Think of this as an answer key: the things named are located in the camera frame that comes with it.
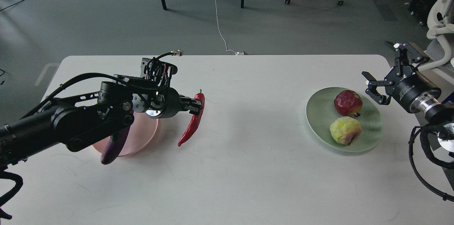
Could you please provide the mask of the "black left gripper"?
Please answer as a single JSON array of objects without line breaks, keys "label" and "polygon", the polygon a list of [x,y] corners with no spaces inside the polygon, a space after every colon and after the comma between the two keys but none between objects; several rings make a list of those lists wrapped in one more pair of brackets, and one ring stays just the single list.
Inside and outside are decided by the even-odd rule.
[{"label": "black left gripper", "polygon": [[199,116],[202,112],[203,97],[201,94],[196,94],[193,98],[190,98],[180,95],[174,88],[169,88],[164,102],[164,107],[161,110],[146,110],[146,115],[152,119],[170,118],[179,112],[189,112],[189,114]]}]

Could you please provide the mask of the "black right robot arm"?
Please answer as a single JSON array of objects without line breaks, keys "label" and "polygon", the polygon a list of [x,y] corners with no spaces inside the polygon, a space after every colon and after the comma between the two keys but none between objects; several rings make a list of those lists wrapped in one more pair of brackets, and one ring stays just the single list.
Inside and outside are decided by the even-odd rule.
[{"label": "black right robot arm", "polygon": [[418,172],[413,158],[416,138],[420,139],[421,148],[426,158],[435,165],[452,170],[453,162],[438,159],[431,149],[429,136],[436,136],[442,147],[453,153],[453,102],[442,103],[441,88],[432,83],[419,71],[419,66],[429,61],[416,44],[385,42],[394,51],[394,65],[383,80],[378,81],[371,73],[363,71],[367,80],[365,93],[379,105],[389,105],[394,99],[407,113],[421,112],[426,125],[415,126],[410,134],[410,165],[419,181],[431,192],[444,201],[453,201],[453,196],[428,183]]}]

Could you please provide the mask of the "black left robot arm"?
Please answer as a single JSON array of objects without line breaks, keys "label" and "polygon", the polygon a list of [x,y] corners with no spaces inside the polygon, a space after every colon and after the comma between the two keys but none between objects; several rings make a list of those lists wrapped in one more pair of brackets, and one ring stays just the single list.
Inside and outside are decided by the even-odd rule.
[{"label": "black left robot arm", "polygon": [[126,143],[134,113],[152,111],[151,118],[163,119],[189,112],[191,121],[177,145],[187,142],[199,127],[206,101],[202,92],[190,98],[171,88],[177,67],[161,58],[182,55],[177,50],[143,58],[140,77],[82,73],[61,84],[20,120],[2,125],[1,178],[15,185],[1,196],[1,205],[23,186],[22,177],[7,172],[8,166],[58,143],[78,152],[109,137],[101,163],[112,163]]}]

